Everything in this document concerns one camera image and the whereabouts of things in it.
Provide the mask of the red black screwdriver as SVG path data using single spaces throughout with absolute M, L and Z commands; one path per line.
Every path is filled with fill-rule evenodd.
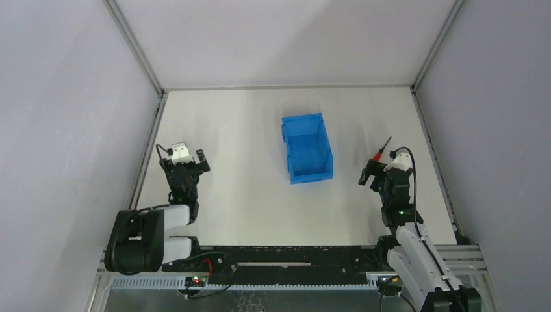
M 373 156 L 373 160 L 379 162 L 384 151 L 385 151 L 385 148 L 387 147 L 388 143 L 391 141 L 392 137 L 390 136 L 387 141 L 384 143 L 384 145 L 379 149 L 379 151 Z

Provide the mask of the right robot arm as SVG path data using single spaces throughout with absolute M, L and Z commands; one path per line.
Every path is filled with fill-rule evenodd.
M 376 245 L 383 262 L 402 281 L 398 291 L 413 311 L 481 311 L 479 292 L 466 287 L 452 273 L 432 243 L 424 221 L 409 195 L 415 170 L 409 156 L 390 164 L 370 159 L 360 185 L 372 178 L 370 189 L 381 198 L 382 221 L 390 235 Z

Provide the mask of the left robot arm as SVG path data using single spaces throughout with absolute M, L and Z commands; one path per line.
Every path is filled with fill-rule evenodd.
M 210 166 L 203 150 L 191 156 L 182 144 L 172 146 L 159 163 L 170 189 L 168 203 L 118 212 L 104 256 L 109 272 L 123 275 L 156 272 L 162 265 L 192 255 L 196 238 L 173 236 L 169 232 L 196 221 L 198 183 Z

